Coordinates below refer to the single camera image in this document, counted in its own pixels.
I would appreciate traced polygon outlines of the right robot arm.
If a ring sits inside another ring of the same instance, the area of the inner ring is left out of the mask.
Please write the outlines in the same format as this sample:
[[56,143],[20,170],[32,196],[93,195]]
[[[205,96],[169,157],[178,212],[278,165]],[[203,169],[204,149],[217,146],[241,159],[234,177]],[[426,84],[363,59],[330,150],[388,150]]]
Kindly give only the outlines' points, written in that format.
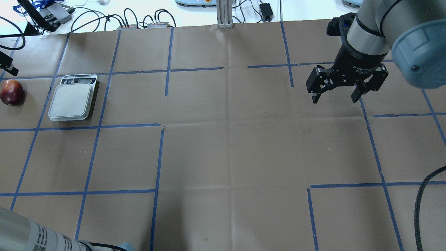
[[306,81],[316,104],[337,87],[354,86],[353,102],[378,91],[389,72],[388,53],[403,78],[420,89],[445,86],[444,0],[364,0],[357,13],[333,18],[326,34],[340,37],[341,47],[329,69],[317,65]]

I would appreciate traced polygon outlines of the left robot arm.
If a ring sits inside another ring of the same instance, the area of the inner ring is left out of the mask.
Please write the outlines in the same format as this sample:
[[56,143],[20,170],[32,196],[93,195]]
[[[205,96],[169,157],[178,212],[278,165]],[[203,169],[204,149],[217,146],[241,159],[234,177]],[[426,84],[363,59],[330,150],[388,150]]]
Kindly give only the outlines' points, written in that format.
[[129,243],[119,246],[69,238],[59,232],[1,207],[2,251],[134,251]]

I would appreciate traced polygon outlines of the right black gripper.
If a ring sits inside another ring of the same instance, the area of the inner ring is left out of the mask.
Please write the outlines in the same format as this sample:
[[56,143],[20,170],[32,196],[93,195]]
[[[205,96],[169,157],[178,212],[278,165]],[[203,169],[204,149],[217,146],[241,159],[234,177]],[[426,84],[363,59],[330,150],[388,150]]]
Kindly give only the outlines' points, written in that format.
[[383,55],[363,54],[350,46],[342,45],[333,65],[325,68],[316,65],[307,81],[307,92],[316,104],[324,92],[337,87],[355,86],[351,94],[352,102],[357,102],[362,95],[377,92],[388,76],[386,66],[382,63]]

